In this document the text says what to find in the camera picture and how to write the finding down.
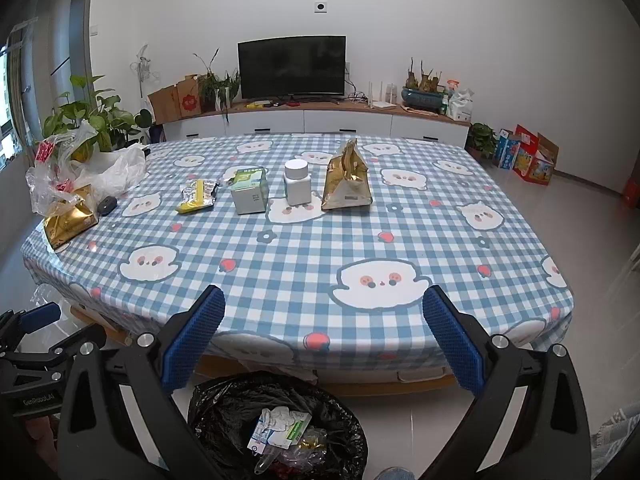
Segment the blue checkered tablecloth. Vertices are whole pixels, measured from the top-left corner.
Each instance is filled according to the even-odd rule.
[[[54,252],[42,226],[22,246],[37,283],[133,333],[156,332],[210,283],[226,316],[208,351],[242,361],[354,370],[441,366],[421,312],[439,284],[490,333],[547,348],[574,306],[548,251],[464,150],[361,136],[370,208],[324,213],[329,157],[348,136],[265,135],[151,146],[148,175],[100,223]],[[288,208],[286,160],[309,161],[312,203]],[[228,187],[215,206],[178,215],[189,179],[268,170],[266,213],[239,216]]]

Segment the table drawer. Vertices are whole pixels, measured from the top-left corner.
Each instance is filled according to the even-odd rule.
[[[302,110],[265,110],[229,114],[227,135],[292,134],[305,131]]]
[[[375,112],[305,110],[305,133],[343,132],[388,137],[391,115]]]
[[[414,119],[412,117],[393,116],[391,137],[430,140],[464,148],[468,126],[462,124]]]
[[[220,115],[194,117],[173,123],[164,123],[166,140],[206,139],[225,134],[224,119]]]

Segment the white bottle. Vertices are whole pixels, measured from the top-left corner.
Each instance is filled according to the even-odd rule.
[[[306,160],[292,158],[285,163],[284,190],[290,206],[311,202],[311,176]]]

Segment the screw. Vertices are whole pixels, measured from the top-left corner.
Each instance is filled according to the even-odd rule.
[[[491,338],[491,342],[496,348],[507,348],[509,346],[509,340],[503,335],[494,335]]]
[[[94,344],[91,341],[82,343],[82,346],[80,347],[80,353],[82,355],[89,355],[93,351],[94,351]]]
[[[151,346],[154,342],[154,335],[149,332],[138,336],[138,345],[144,348]]]
[[[558,357],[564,357],[566,355],[566,348],[562,345],[554,345],[552,350]]]

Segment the television screen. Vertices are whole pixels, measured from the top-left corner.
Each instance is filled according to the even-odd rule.
[[[297,36],[238,43],[244,99],[344,94],[345,36]]]

